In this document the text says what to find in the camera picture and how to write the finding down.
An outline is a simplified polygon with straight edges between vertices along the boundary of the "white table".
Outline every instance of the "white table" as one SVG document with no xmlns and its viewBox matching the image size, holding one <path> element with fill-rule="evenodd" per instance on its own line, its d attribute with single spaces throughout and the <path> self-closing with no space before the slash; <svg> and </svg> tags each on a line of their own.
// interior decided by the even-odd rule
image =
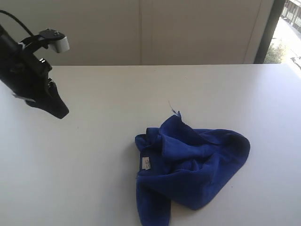
<svg viewBox="0 0 301 226">
<path fill-rule="evenodd" d="M 301 79 L 286 65 L 54 67 L 70 114 L 0 84 L 0 225 L 138 226 L 134 137 L 180 110 L 194 128 L 245 135 L 249 159 L 203 209 L 172 226 L 299 226 Z"/>
</svg>

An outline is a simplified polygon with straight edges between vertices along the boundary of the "black robotic arm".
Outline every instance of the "black robotic arm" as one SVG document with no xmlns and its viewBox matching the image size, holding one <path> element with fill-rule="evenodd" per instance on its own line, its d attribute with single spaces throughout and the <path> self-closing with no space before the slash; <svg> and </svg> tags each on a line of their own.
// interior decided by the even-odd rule
<svg viewBox="0 0 301 226">
<path fill-rule="evenodd" d="M 13 15 L 3 10 L 1 12 L 12 16 L 30 37 L 17 43 L 0 25 L 0 80 L 13 91 L 15 97 L 24 99 L 29 106 L 63 118 L 69 110 L 61 100 L 56 84 L 48 76 L 52 67 L 45 59 L 38 60 L 33 53 L 41 47 L 51 48 L 57 53 L 67 51 L 67 37 L 52 29 L 33 35 Z"/>
</svg>

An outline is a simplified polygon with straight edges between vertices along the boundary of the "white care tag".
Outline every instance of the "white care tag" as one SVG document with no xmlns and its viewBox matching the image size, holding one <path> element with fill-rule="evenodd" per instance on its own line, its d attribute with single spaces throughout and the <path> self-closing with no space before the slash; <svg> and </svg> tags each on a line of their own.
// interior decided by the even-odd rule
<svg viewBox="0 0 301 226">
<path fill-rule="evenodd" d="M 149 157 L 142 157 L 142 169 L 149 170 L 151 168 L 151 162 Z"/>
</svg>

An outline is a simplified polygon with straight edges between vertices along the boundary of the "beige wall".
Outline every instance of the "beige wall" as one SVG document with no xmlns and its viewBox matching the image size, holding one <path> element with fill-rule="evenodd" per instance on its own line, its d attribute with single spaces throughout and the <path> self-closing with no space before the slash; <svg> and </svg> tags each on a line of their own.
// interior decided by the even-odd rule
<svg viewBox="0 0 301 226">
<path fill-rule="evenodd" d="M 65 33 L 71 50 L 53 65 L 252 63 L 273 0 L 1 0 L 37 33 Z M 21 27 L 0 15 L 16 39 Z"/>
</svg>

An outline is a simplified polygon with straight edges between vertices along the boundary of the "blue towel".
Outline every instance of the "blue towel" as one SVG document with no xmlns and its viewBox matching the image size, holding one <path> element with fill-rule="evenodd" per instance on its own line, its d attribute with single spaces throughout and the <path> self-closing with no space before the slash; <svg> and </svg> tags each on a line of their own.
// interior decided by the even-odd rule
<svg viewBox="0 0 301 226">
<path fill-rule="evenodd" d="M 243 166 L 249 141 L 225 129 L 192 129 L 173 115 L 135 138 L 136 199 L 143 226 L 168 226 L 171 200 L 198 210 Z"/>
</svg>

